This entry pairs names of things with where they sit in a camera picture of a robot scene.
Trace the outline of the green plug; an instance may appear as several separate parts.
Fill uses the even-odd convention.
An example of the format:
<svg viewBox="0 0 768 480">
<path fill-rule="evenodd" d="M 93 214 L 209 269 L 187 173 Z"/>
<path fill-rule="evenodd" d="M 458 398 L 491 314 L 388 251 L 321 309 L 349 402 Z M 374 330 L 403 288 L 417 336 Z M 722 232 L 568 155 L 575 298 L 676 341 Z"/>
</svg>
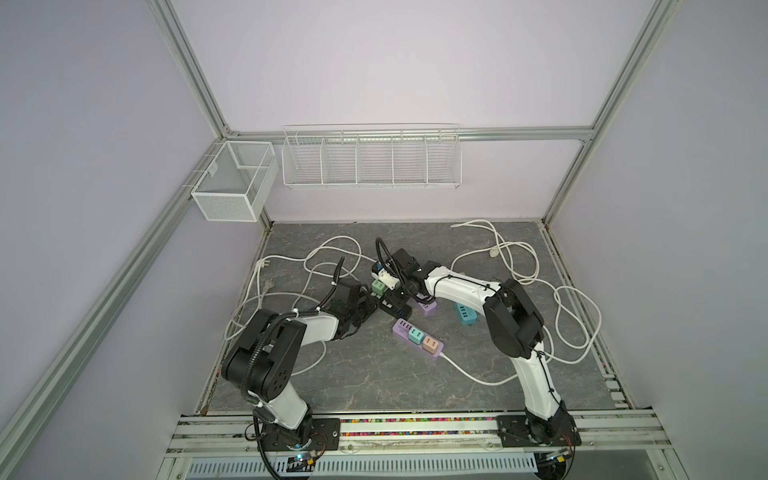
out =
<svg viewBox="0 0 768 480">
<path fill-rule="evenodd" d="M 383 296 L 388 290 L 387 285 L 378 279 L 372 282 L 371 288 L 372 292 L 379 297 Z"/>
</svg>

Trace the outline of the black power strip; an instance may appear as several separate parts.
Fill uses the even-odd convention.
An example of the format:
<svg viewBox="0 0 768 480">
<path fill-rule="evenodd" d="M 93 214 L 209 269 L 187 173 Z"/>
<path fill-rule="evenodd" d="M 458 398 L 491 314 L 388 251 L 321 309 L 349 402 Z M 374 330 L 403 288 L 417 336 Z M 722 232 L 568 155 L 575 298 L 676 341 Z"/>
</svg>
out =
<svg viewBox="0 0 768 480">
<path fill-rule="evenodd" d="M 378 300 L 378 307 L 394 319 L 409 320 L 412 315 L 412 307 L 400 297 L 384 295 Z"/>
</svg>

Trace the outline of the teal plug purple strip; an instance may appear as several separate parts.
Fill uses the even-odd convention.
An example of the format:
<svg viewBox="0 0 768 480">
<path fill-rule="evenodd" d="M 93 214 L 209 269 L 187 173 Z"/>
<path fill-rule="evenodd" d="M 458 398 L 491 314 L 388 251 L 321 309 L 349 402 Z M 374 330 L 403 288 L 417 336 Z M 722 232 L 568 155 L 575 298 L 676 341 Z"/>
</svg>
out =
<svg viewBox="0 0 768 480">
<path fill-rule="evenodd" d="M 416 327 L 412 327 L 408 330 L 408 339 L 416 344 L 421 345 L 425 338 L 425 333 Z"/>
</svg>

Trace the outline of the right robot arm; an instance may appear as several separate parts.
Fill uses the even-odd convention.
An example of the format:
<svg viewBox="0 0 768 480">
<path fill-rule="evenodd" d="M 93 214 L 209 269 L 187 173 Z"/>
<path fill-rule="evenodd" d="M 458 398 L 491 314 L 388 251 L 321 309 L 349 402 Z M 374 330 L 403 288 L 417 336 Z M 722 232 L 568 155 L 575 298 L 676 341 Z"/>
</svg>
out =
<svg viewBox="0 0 768 480">
<path fill-rule="evenodd" d="M 522 284 L 501 283 L 456 273 L 436 262 L 419 263 L 404 249 L 390 252 L 375 242 L 382 270 L 397 278 L 400 289 L 419 303 L 445 299 L 483 315 L 494 346 L 509 357 L 525 399 L 530 435 L 551 442 L 573 428 L 562 397 L 544 360 L 544 321 Z"/>
</svg>

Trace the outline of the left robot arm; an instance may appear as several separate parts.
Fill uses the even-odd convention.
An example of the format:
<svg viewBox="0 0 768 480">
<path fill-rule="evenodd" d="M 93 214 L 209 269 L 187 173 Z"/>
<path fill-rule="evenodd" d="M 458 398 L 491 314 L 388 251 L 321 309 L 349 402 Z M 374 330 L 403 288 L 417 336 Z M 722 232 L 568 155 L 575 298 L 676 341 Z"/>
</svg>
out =
<svg viewBox="0 0 768 480">
<path fill-rule="evenodd" d="M 297 432 L 311 418 L 291 383 L 301 348 L 344 339 L 375 310 L 370 288 L 345 278 L 333 282 L 319 306 L 282 314 L 261 309 L 226 354 L 221 376 L 253 406 L 258 420 Z"/>
</svg>

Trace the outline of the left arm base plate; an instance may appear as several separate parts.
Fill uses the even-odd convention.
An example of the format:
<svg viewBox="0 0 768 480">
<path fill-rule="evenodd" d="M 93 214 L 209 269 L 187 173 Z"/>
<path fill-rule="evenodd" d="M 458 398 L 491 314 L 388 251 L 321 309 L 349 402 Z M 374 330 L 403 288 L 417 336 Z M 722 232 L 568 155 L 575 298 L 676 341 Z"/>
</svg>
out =
<svg viewBox="0 0 768 480">
<path fill-rule="evenodd" d="M 259 440 L 268 452 L 336 451 L 341 439 L 341 419 L 317 417 L 303 421 L 296 430 L 277 424 L 259 424 Z"/>
</svg>

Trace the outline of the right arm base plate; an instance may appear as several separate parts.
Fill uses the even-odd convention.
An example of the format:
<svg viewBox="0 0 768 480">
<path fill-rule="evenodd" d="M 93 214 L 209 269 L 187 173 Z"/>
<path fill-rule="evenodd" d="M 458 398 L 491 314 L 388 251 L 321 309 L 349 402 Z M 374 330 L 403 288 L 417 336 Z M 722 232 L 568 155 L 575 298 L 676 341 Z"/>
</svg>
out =
<svg viewBox="0 0 768 480">
<path fill-rule="evenodd" d="M 500 415 L 496 418 L 503 447 L 545 447 L 582 445 L 573 417 L 562 412 L 542 420 L 527 414 Z"/>
</svg>

